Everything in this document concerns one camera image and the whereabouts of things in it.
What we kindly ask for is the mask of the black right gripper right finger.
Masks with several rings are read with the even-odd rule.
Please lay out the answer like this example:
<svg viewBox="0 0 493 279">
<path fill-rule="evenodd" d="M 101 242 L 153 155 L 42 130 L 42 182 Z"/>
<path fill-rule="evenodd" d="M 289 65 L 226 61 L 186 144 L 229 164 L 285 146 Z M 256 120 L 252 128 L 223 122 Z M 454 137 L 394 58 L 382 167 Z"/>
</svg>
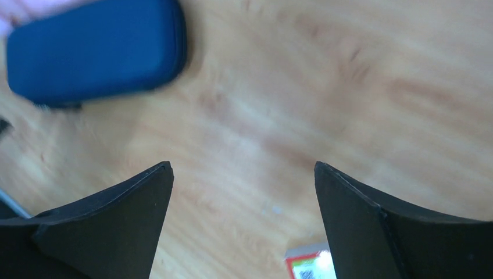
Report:
<svg viewBox="0 0 493 279">
<path fill-rule="evenodd" d="M 337 278 L 491 278 L 492 222 L 436 212 L 327 163 L 315 189 Z"/>
</svg>

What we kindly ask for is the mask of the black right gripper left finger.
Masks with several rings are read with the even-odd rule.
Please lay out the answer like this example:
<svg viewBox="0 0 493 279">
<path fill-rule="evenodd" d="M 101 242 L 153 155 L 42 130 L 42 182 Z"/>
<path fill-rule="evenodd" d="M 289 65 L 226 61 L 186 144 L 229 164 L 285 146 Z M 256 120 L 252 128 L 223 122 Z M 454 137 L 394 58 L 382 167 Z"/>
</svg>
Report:
<svg viewBox="0 0 493 279">
<path fill-rule="evenodd" d="M 1 193 L 1 277 L 148 278 L 173 180 L 160 162 L 32 217 Z"/>
</svg>

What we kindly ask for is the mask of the red comic book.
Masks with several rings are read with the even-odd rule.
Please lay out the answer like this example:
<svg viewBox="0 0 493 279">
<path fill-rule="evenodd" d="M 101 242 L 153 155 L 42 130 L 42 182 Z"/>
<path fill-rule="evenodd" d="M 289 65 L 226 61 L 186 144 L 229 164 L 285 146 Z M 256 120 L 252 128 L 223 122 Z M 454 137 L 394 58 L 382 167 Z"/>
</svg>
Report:
<svg viewBox="0 0 493 279">
<path fill-rule="evenodd" d="M 291 279 L 336 279 L 327 242 L 299 246 L 286 251 L 284 261 Z"/>
</svg>

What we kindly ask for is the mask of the pink student backpack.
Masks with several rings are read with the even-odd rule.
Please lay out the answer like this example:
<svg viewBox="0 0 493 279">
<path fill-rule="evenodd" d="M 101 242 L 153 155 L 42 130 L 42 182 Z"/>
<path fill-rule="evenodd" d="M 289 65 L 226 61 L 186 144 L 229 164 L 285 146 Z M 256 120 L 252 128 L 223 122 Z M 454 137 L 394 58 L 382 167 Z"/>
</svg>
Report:
<svg viewBox="0 0 493 279">
<path fill-rule="evenodd" d="M 16 27 L 35 19 L 75 8 L 90 1 L 81 0 L 1 0 L 1 38 Z"/>
</svg>

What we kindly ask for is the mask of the blue zippered pencil case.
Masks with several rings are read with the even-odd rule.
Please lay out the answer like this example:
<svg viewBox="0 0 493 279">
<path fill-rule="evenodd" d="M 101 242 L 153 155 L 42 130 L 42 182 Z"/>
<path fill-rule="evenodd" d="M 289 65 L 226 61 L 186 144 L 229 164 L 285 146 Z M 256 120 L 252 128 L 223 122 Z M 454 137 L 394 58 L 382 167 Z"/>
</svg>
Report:
<svg viewBox="0 0 493 279">
<path fill-rule="evenodd" d="M 6 40 L 10 90 L 49 108 L 154 90 L 186 61 L 179 1 L 95 1 L 18 27 Z"/>
</svg>

